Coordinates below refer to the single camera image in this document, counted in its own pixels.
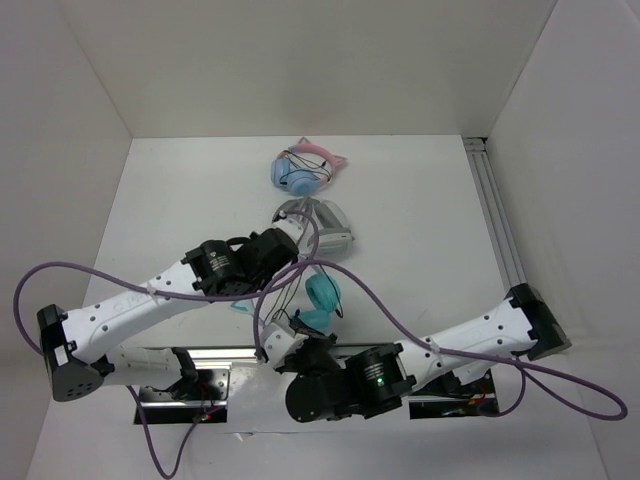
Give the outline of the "teal cat-ear headphones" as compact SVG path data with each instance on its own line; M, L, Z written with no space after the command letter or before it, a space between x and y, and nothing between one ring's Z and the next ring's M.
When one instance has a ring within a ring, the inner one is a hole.
M290 315L287 309L299 289L301 279L302 277L298 277L294 283L280 289L267 313L259 314L259 330L263 330L276 320L294 317L298 318L306 327L322 334L328 334L332 316L343 317L344 309L339 285L320 267L315 269L304 284L306 296L313 308L304 311L297 310Z

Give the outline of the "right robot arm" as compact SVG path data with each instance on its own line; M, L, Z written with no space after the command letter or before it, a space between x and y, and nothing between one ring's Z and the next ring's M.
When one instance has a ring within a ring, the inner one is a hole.
M310 338L285 361L295 373L285 394L299 423L369 419L402 405L404 397L437 380L448 392L480 379L500 359L536 361L571 342L538 291L512 287L483 316L419 342L399 340L366 349L343 362L331 353L333 336Z

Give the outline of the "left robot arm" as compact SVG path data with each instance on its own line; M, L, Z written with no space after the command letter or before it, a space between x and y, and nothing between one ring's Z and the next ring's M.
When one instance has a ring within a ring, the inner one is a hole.
M54 400L70 402L120 384L189 397L203 378L187 349L127 348L125 341L211 297L234 300L258 292L295 263L298 253L295 241L278 228L207 240L135 290L71 311L57 305L41 309L40 346Z

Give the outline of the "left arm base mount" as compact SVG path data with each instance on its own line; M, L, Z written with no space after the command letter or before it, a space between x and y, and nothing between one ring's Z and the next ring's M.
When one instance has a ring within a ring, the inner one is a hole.
M194 420L201 424L227 422L230 366L218 364L198 373L198 382L178 399L151 387L138 388L138 397L150 425L187 425Z

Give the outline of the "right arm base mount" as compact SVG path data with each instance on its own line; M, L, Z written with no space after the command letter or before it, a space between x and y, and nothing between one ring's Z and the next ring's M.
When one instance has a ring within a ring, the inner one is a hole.
M448 373L408 397L409 418L438 419L497 415L499 405L493 375L487 370L479 380L461 385Z

